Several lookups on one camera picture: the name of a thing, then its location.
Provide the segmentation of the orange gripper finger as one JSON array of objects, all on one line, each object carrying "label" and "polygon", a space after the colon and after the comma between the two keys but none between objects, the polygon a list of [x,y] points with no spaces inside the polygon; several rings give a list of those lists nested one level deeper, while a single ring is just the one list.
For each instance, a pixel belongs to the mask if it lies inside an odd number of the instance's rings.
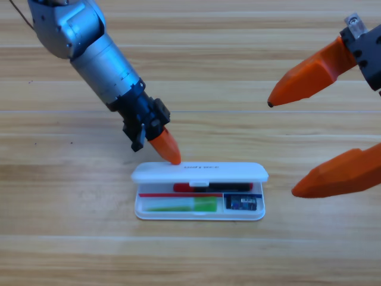
[{"label": "orange gripper finger", "polygon": [[309,172],[292,189],[301,198],[324,198],[365,191],[380,184],[380,144],[351,149]]}]

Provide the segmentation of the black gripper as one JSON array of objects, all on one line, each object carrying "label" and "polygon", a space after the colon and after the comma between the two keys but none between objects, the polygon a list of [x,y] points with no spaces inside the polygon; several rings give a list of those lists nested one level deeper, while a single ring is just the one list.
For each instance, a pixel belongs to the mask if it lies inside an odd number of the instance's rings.
[{"label": "black gripper", "polygon": [[368,85],[380,91],[380,25],[368,30],[357,13],[344,19],[347,27],[332,43],[285,73],[276,83],[267,104],[284,105],[309,98],[355,67]]},{"label": "black gripper", "polygon": [[181,163],[178,144],[164,127],[170,122],[170,112],[159,98],[149,97],[142,88],[133,88],[107,107],[122,116],[123,132],[131,140],[133,151],[142,149],[148,140],[162,159],[174,165]]}]

